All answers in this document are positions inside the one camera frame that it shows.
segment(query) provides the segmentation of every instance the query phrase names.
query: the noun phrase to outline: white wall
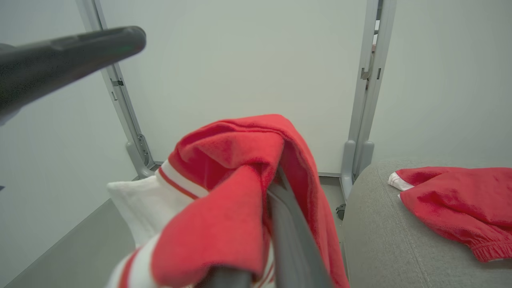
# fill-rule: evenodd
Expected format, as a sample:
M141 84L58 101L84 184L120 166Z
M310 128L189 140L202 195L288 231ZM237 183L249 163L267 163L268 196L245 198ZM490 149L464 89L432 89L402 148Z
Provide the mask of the white wall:
M512 166L512 2L398 0L370 140L414 156Z
M366 1L100 2L109 27L147 33L120 66L153 159L212 121L279 113L320 172L340 172Z
M81 32L74 1L0 2L0 43ZM99 72L0 127L0 287L104 203L107 182L136 176L125 143Z

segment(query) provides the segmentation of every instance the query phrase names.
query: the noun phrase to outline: gray fabric seat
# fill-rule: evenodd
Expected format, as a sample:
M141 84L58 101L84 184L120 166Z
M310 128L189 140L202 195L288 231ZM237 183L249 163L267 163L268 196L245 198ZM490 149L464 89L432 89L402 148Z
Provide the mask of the gray fabric seat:
M512 259L481 263L421 223L387 184L402 168L464 166L399 160L368 166L354 184L340 240L352 288L512 287Z

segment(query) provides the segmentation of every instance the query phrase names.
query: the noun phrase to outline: chair wheel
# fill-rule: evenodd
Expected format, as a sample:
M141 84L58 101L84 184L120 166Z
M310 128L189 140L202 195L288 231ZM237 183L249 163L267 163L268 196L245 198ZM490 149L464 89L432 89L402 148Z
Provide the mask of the chair wheel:
M346 206L347 206L346 204L341 204L340 206L338 206L336 208L336 214L338 215L338 218L340 220L343 220L343 217L345 216L345 207Z

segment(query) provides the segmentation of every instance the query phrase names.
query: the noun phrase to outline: red towel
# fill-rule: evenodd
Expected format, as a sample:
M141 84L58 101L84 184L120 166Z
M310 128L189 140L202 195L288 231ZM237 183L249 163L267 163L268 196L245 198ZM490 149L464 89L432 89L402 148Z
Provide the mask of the red towel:
M425 167L396 175L390 184L408 188L403 204L437 234L466 244L481 262L512 258L512 169Z
M160 235L121 262L114 272L121 278L119 287L129 287L128 283L182 287L199 282L213 265L248 270L260 280L268 277L263 275L271 231L266 190L279 164L335 286L349 287L313 156L293 125L280 115L217 121L181 139L157 177L195 201ZM179 178L209 194L198 197L192 188L178 184ZM131 271L137 268L140 273Z

